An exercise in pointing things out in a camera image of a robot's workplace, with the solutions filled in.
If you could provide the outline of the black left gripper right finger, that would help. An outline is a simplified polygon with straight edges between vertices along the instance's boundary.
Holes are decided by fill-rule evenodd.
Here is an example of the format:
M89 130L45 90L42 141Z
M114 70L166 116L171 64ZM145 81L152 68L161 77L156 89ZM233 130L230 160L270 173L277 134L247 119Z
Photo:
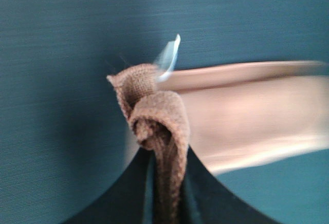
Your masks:
M188 149L180 196L180 223L278 223L221 184L192 148Z

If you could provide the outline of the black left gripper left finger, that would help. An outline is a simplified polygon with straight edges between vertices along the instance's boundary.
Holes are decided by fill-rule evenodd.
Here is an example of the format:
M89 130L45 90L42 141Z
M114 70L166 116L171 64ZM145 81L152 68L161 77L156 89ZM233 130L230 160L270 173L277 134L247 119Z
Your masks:
M118 180L65 223L153 223L155 157L140 148Z

